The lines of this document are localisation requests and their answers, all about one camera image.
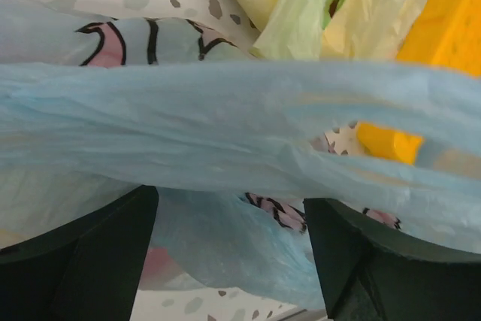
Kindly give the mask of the light blue plastic bag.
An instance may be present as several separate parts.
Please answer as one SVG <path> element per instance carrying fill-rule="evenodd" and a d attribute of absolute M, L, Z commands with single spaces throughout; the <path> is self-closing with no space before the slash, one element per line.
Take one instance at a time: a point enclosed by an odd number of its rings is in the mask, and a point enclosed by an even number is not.
<path fill-rule="evenodd" d="M 299 201 L 480 251 L 480 83 L 378 62 L 266 62 L 191 20 L 1 0 L 1 243 L 139 185 L 151 245 L 199 284 L 324 301 Z"/>

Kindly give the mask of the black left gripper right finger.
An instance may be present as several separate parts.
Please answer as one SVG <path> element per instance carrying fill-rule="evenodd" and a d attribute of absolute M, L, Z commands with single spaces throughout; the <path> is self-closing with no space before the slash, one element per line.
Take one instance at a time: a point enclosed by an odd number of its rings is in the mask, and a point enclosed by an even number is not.
<path fill-rule="evenodd" d="M 480 256 L 389 228 L 331 198 L 304 200 L 332 320 L 478 320 Z"/>

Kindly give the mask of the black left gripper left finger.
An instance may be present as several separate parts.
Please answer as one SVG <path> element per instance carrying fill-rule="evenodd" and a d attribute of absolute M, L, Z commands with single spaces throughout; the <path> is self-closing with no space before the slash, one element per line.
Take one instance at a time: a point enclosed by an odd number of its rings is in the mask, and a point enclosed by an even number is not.
<path fill-rule="evenodd" d="M 3 320 L 128 320 L 156 218 L 156 188 L 1 251 Z"/>

